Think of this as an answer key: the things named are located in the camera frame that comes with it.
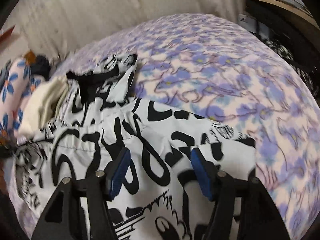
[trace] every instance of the wooden shelf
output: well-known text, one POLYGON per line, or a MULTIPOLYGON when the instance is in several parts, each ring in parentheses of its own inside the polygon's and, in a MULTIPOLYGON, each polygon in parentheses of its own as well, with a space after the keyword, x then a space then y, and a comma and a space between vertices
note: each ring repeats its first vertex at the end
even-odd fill
POLYGON ((319 26, 317 25, 316 21, 313 19, 313 17, 311 17, 310 15, 306 14, 305 12, 291 6, 288 5, 286 3, 277 1, 277 0, 257 0, 257 1, 262 1, 262 2, 266 2, 269 4, 273 4, 275 6, 279 6, 287 11, 290 11, 298 16, 300 16, 301 18, 305 19, 306 21, 308 21, 309 23, 311 23, 313 26, 315 26, 316 28, 319 29, 319 26))

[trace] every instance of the blue gripper pad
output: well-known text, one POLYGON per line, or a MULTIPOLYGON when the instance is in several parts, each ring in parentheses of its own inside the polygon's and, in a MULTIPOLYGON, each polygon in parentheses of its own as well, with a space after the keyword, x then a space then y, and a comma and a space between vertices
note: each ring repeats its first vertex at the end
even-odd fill
POLYGON ((129 149, 126 149, 118 167, 116 168, 116 172, 111 178, 111 188, 109 191, 109 196, 111 199, 114 199, 117 195, 119 195, 121 186, 125 179, 125 175, 130 165, 130 161, 131 161, 131 153, 129 149))
POLYGON ((193 167, 193 170, 198 179, 198 183, 201 188, 202 194, 206 196, 209 199, 209 201, 213 201, 213 195, 212 195, 212 189, 211 189, 212 183, 209 175, 207 174, 204 168, 206 160, 202 156, 202 153, 200 152, 199 148, 194 148, 191 151, 190 160, 191 160, 191 165, 193 167))

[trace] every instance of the red object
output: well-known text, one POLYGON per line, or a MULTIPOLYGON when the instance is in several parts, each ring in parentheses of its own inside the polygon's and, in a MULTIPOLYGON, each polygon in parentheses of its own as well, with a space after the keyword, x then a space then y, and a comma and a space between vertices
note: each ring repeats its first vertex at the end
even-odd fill
POLYGON ((15 27, 15 25, 0 35, 0 43, 5 41, 7 38, 9 38, 11 36, 11 33, 12 33, 14 27, 15 27))

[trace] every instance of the bed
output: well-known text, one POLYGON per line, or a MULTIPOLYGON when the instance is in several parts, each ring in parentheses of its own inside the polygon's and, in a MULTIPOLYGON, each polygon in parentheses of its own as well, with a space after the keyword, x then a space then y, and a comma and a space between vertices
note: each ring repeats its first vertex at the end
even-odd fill
MULTIPOLYGON (((256 176, 291 239, 301 239, 320 208, 320 109, 295 71, 228 20, 179 14, 86 45, 53 76, 84 73, 118 51, 138 54, 131 95, 223 122, 256 140, 256 176)), ((19 198, 14 178, 13 167, 9 195, 31 237, 38 217, 19 198)))

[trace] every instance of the beige curtain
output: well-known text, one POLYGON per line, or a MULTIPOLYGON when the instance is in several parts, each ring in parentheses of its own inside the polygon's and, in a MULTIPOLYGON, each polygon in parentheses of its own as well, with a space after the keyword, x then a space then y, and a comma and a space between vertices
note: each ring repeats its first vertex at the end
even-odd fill
POLYGON ((178 13, 210 13, 236 22, 241 0, 20 0, 17 24, 29 48, 56 58, 124 28, 178 13))

